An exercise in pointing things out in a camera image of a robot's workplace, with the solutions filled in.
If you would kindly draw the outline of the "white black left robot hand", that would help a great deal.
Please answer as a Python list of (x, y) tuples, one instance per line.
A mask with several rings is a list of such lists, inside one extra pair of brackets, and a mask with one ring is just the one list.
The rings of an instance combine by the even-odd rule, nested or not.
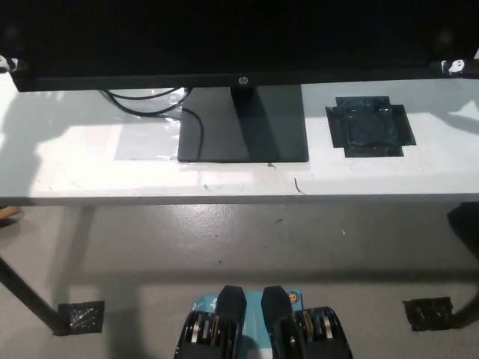
[(14, 56), (14, 51), (21, 48), (18, 40), (19, 29), (15, 25), (1, 28), (1, 74), (25, 72), (29, 68), (24, 59)]

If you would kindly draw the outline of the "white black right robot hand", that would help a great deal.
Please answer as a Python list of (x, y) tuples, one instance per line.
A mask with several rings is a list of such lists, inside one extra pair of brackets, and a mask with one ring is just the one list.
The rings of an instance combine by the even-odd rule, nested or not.
[(453, 44), (452, 31), (443, 30), (438, 34), (430, 69), (452, 79), (478, 80), (478, 59), (454, 55)]

